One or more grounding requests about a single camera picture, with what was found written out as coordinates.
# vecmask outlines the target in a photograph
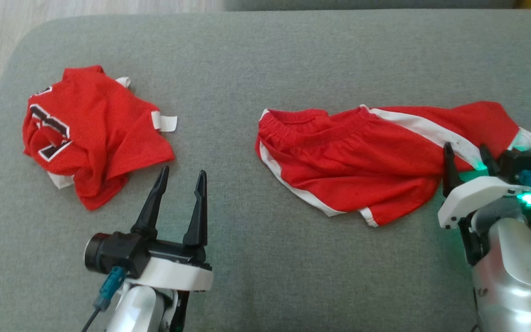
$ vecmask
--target clothing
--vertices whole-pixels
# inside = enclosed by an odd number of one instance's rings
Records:
[[[61,82],[28,99],[24,153],[34,158],[58,187],[75,183],[88,210],[108,202],[127,174],[175,155],[157,129],[158,107],[113,80],[101,66],[65,69]]]
[[[369,225],[385,225],[434,196],[451,142],[461,172],[483,170],[478,146],[498,158],[531,148],[499,103],[438,107],[365,105],[329,116],[320,109],[266,109],[255,150],[278,181],[327,216],[358,211]]]

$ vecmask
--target red shorts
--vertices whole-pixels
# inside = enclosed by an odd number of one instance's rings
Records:
[[[327,216],[358,211],[378,226],[434,196],[446,142],[466,172],[485,169],[481,144],[498,158],[531,148],[531,133],[490,101],[453,109],[362,105],[331,116],[266,109],[255,150],[278,181]]]

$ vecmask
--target black cable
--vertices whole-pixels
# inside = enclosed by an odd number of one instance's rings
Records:
[[[93,323],[93,320],[95,319],[95,316],[97,316],[97,314],[99,314],[99,313],[100,313],[100,308],[95,308],[95,310],[91,314],[91,317],[89,317],[89,320],[87,321],[85,326],[83,326],[82,332],[87,332],[87,329],[89,328],[91,323]]]

